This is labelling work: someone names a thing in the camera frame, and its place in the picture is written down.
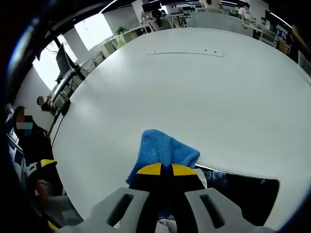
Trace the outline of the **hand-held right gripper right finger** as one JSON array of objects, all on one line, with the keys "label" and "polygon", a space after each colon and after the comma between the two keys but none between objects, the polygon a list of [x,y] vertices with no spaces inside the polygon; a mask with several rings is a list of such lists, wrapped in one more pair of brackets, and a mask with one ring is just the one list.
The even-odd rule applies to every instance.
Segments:
[{"label": "hand-held right gripper right finger", "polygon": [[179,233],[274,233],[242,216],[241,208],[214,188],[205,188],[197,172],[171,164],[172,207]]}]

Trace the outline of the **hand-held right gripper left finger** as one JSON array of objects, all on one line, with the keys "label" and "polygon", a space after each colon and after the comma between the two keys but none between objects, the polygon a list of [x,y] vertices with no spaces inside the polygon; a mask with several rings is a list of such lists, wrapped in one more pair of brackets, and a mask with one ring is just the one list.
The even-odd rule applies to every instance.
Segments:
[{"label": "hand-held right gripper left finger", "polygon": [[121,187],[97,203],[90,216],[58,233],[153,233],[162,208],[162,164],[141,168],[128,188]]}]

